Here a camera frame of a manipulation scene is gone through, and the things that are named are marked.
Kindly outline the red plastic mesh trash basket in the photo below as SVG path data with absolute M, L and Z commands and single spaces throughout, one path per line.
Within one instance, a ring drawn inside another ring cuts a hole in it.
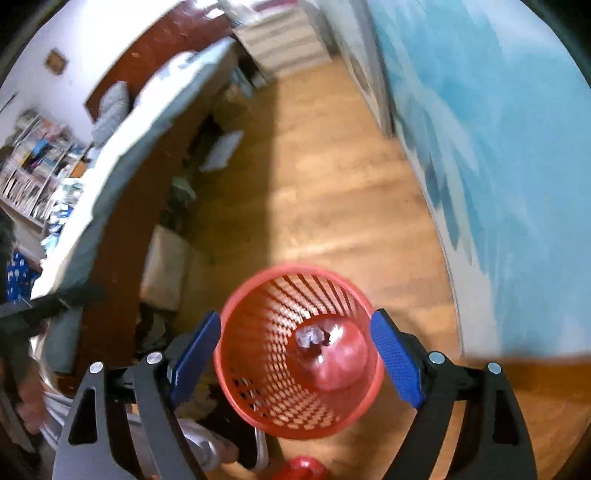
M 242 283 L 221 313 L 214 367 L 229 404 L 274 437 L 334 435 L 366 414 L 385 366 L 370 338 L 374 307 L 348 279 L 286 264 Z M 303 350 L 294 333 L 328 324 L 329 346 Z

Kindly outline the blue bed sheet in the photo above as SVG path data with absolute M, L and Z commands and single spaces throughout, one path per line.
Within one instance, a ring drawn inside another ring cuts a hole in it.
M 154 228 L 189 144 L 238 58 L 238 42 L 224 38 L 168 74 L 133 108 L 90 170 L 34 287 L 37 295 L 84 283 L 104 290 L 103 300 L 50 322 L 43 362 L 63 388 L 75 388 L 95 361 L 130 364 Z

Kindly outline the navy moon-pattern garment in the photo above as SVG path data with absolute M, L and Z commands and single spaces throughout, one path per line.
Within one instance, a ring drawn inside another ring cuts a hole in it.
M 14 251 L 6 267 L 6 301 L 16 303 L 31 298 L 32 287 L 40 273 L 27 259 Z

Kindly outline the grey trousers leg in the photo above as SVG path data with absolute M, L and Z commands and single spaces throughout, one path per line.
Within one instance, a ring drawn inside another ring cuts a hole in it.
M 43 401 L 47 417 L 41 426 L 41 434 L 48 445 L 54 451 L 57 451 L 62 428 L 73 400 L 61 394 L 45 392 Z M 146 477 L 154 476 L 156 467 L 139 416 L 133 414 L 130 407 L 127 407 L 126 410 L 130 433 L 142 474 Z M 223 439 L 191 419 L 178 418 L 178 424 L 191 453 L 205 472 L 214 471 L 221 467 L 222 463 L 231 463 L 238 458 L 238 448 L 231 441 Z

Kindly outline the white box under bed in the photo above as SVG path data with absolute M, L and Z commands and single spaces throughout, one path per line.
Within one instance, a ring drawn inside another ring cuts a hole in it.
M 155 309 L 176 312 L 189 256 L 190 247 L 184 238 L 157 225 L 144 264 L 140 301 Z

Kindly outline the red object on floor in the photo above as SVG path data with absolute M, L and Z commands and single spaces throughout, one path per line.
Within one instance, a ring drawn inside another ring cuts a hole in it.
M 310 456 L 300 456 L 290 461 L 280 469 L 273 480 L 327 480 L 329 469 L 321 461 Z

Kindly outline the white bookshelf with books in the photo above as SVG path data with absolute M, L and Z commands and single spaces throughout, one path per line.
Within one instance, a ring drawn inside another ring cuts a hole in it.
M 41 227 L 49 216 L 51 196 L 84 161 L 89 146 L 75 139 L 67 126 L 29 109 L 15 121 L 5 149 L 1 204 Z

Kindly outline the grey checked pillow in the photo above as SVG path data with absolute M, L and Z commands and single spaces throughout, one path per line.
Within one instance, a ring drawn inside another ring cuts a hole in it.
M 127 83 L 117 81 L 100 99 L 98 117 L 91 131 L 93 146 L 102 148 L 129 112 L 130 98 Z

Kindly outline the white paper on floor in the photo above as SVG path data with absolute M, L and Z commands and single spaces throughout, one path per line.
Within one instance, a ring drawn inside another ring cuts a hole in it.
M 204 173 L 219 171 L 228 166 L 228 162 L 235 150 L 238 149 L 242 138 L 242 130 L 230 131 L 221 135 L 205 156 L 199 171 Z

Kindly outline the floral sliding wardrobe door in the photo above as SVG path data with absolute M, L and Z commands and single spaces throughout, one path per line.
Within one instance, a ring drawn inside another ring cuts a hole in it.
M 421 184 L 472 357 L 590 351 L 590 5 L 322 1 Z

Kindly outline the white leaf-pattern bed cover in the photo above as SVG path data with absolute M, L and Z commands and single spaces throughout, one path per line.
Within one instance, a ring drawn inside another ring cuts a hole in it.
M 95 166 L 82 177 L 82 193 L 66 220 L 58 243 L 48 253 L 32 297 L 48 294 L 64 282 L 68 265 L 85 233 L 98 244 L 98 225 L 114 208 L 114 196 L 122 192 L 136 167 L 156 141 L 171 127 L 171 106 L 202 67 L 195 51 L 181 52 L 164 64 L 140 92 L 131 113 L 107 141 Z

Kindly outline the beige wooden nightstand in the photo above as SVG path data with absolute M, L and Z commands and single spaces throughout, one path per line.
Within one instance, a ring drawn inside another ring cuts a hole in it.
M 269 81 L 331 62 L 310 16 L 297 4 L 260 12 L 233 34 Z

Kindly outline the dark red wooden headboard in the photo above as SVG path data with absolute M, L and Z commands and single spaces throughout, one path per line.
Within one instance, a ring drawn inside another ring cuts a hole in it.
M 230 34 L 230 20 L 217 4 L 180 2 L 145 30 L 103 75 L 85 102 L 90 118 L 98 118 L 100 100 L 114 83 L 125 82 L 129 97 L 135 99 L 170 58 L 183 51 L 203 50 Z

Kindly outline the framed wall picture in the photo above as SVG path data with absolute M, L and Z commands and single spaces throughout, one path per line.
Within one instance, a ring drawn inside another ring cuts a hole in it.
M 59 50 L 55 48 L 49 51 L 44 62 L 45 68 L 55 76 L 62 75 L 67 64 L 68 60 Z

